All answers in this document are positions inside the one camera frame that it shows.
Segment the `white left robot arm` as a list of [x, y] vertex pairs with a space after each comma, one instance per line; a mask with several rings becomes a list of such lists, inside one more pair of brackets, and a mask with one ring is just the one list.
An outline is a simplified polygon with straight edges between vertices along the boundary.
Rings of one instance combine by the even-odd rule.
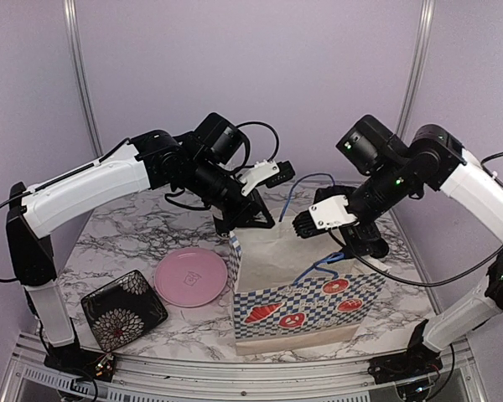
[[273, 220], [257, 186], [279, 172], [274, 161], [256, 163], [240, 178], [210, 156], [192, 157], [183, 143], [155, 130], [123, 140], [104, 157], [46, 183], [10, 193], [6, 234], [13, 271], [29, 294], [55, 357], [72, 373], [88, 367], [57, 283], [51, 234], [62, 224], [133, 193], [164, 186], [186, 190], [213, 209], [228, 230], [270, 229]]

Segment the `stack of black lids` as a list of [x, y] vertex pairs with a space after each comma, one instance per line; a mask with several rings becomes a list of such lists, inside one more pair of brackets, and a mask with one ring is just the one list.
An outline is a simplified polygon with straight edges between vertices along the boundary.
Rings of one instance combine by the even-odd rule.
[[390, 248], [384, 239], [376, 240], [372, 243], [372, 252], [370, 256], [375, 259], [381, 259], [389, 254]]

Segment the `blue checkered paper bag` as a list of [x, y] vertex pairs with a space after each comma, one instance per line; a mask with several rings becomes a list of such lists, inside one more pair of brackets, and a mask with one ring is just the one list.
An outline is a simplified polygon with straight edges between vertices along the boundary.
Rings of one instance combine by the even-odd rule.
[[326, 234], [298, 237], [290, 191], [272, 229], [236, 229], [229, 277], [236, 354], [310, 348], [351, 339], [385, 279]]

